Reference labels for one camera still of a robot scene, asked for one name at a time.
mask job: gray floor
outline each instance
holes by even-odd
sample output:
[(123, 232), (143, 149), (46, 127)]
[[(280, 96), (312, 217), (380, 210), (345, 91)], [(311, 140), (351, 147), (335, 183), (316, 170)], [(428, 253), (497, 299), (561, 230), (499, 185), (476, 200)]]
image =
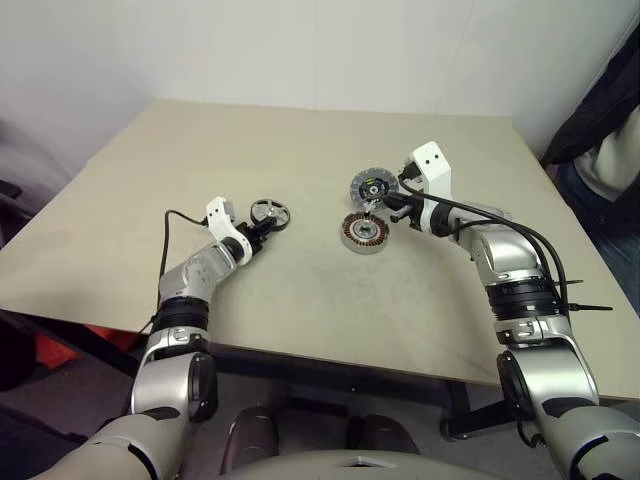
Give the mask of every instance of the gray floor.
[[(220, 409), (204, 424), (194, 440), (183, 478), (204, 480), (217, 477), (226, 435), (242, 409), (263, 404), (281, 392), (283, 385), (261, 379), (221, 374)], [(0, 403), (45, 421), (62, 432), (91, 435), (123, 405), (129, 379), (96, 361), (75, 361), (43, 378), (0, 393)], [(441, 409), (399, 400), (357, 394), (338, 394), (305, 389), (305, 396), (323, 396), (349, 406), (354, 413), (377, 413), (402, 423), (424, 455), (511, 479), (560, 478), (544, 448), (531, 450), (519, 440), (514, 428), (456, 443), (438, 433)], [(499, 399), (499, 392), (471, 387), (472, 404)], [(341, 448), (344, 420), (302, 411), (286, 410), (278, 418), (281, 450), (291, 453), (309, 449)]]

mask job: white wall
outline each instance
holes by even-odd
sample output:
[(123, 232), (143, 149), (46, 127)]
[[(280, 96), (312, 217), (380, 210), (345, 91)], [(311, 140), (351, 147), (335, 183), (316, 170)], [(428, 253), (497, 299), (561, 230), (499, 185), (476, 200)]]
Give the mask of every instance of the white wall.
[(2, 0), (0, 177), (42, 205), (152, 96), (508, 115), (540, 153), (637, 21), (637, 0)]

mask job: robotic arm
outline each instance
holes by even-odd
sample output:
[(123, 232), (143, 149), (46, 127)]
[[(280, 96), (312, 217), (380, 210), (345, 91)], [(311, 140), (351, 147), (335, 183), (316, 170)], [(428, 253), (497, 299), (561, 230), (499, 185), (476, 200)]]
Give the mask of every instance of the robotic arm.
[(173, 479), (197, 426), (218, 407), (209, 353), (209, 310), (226, 278), (246, 265), (276, 227), (266, 215), (234, 225), (233, 205), (207, 205), (214, 242), (165, 273), (146, 351), (131, 395), (131, 413), (98, 431), (38, 479)]
[(387, 195), (391, 221), (409, 217), (416, 230), (448, 236), (476, 265), (506, 348), (497, 364), (514, 418), (535, 421), (537, 438), (566, 478), (638, 478), (640, 425), (598, 405), (593, 376), (563, 313), (568, 305), (561, 304), (526, 232), (497, 222), (502, 217), (511, 224), (505, 212), (484, 208), (493, 218), (487, 220), (477, 207), (453, 202), (451, 169), (435, 142), (415, 150), (398, 178), (405, 188), (414, 181), (424, 190)]

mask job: red object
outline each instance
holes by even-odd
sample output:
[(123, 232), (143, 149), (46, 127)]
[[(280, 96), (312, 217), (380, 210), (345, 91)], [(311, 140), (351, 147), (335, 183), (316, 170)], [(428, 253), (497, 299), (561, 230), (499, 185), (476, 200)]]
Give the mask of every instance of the red object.
[[(128, 351), (135, 343), (136, 338), (138, 338), (136, 333), (123, 332), (121, 330), (89, 325), (87, 325), (87, 328), (124, 351)], [(56, 368), (64, 365), (69, 360), (80, 358), (80, 354), (45, 335), (38, 334), (36, 335), (36, 358), (38, 362), (47, 367)]]

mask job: beige table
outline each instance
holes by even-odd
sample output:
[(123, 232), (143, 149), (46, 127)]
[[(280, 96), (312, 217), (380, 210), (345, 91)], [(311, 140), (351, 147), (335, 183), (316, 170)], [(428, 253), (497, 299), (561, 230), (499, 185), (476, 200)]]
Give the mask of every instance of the beige table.
[[(504, 118), (156, 101), (0, 252), (0, 308), (138, 330), (154, 313), (164, 210), (203, 217), (224, 195), (248, 218), (254, 200), (271, 197), (293, 220), (219, 292), (216, 341), (496, 384), (502, 348), (464, 251), (405, 223), (377, 255), (339, 239), (354, 174), (396, 171), (429, 140), (452, 166), (457, 199), (504, 207), (538, 229), (568, 277), (585, 280), (570, 286), (571, 300), (615, 308), (574, 313), (575, 335), (601, 394), (640, 397), (640, 322)], [(168, 266), (210, 240), (172, 220)]]

